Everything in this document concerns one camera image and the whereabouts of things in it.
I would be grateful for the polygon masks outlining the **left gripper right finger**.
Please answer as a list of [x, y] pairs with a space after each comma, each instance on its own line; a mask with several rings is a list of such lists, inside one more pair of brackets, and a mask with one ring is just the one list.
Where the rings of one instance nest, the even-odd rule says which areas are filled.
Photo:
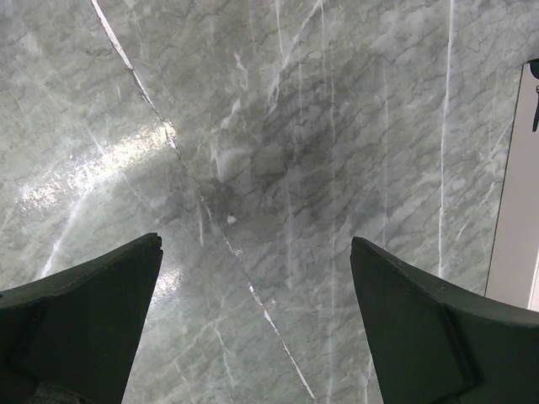
[[416, 268], [362, 237], [355, 293], [385, 403], [536, 403], [538, 314]]

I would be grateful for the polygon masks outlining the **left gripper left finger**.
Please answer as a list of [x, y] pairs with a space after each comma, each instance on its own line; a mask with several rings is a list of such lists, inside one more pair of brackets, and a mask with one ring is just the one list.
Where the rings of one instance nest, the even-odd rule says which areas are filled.
[[120, 403], [163, 260], [142, 237], [1, 293], [1, 401], [46, 383], [84, 403]]

